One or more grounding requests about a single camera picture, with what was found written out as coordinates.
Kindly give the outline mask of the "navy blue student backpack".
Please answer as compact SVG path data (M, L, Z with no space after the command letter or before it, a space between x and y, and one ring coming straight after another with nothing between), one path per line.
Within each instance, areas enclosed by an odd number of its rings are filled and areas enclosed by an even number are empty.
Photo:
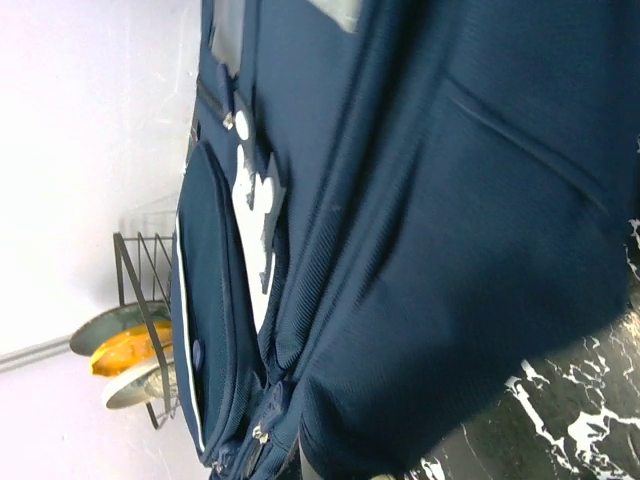
M635 1L205 1L173 242L215 479L401 475L627 307Z

